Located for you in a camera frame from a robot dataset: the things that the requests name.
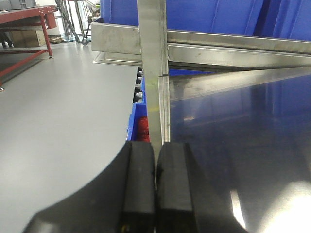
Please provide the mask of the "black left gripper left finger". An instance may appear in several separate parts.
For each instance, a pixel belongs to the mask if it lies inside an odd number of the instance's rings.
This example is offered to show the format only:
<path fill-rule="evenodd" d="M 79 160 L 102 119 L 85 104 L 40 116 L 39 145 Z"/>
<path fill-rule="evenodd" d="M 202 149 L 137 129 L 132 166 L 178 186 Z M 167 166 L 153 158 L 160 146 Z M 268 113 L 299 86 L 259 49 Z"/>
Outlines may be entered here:
<path fill-rule="evenodd" d="M 25 233 L 152 233 L 155 160 L 150 143 L 126 141 L 92 181 L 37 212 Z"/>

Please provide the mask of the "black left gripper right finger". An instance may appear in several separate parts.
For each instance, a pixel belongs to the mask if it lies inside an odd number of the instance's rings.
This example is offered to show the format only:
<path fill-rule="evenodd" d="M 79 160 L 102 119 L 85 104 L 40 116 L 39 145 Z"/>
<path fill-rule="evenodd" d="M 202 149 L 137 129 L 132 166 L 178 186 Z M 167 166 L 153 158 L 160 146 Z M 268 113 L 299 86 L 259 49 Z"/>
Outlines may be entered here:
<path fill-rule="evenodd" d="M 165 143 L 157 162 L 159 233 L 244 233 L 189 144 Z"/>

